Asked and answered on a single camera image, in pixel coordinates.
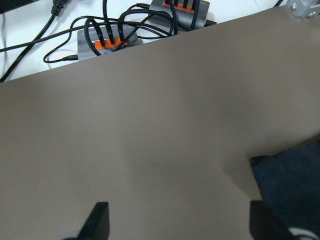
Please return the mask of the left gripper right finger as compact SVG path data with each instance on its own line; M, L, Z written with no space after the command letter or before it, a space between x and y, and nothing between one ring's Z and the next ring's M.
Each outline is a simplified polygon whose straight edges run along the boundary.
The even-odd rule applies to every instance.
M262 200L250 202L249 232L254 240L295 239L285 224Z

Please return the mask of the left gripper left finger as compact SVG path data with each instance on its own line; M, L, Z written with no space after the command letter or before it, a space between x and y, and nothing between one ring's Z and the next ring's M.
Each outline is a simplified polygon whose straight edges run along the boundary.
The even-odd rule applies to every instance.
M108 202L97 202L82 226L76 240L108 240L110 213Z

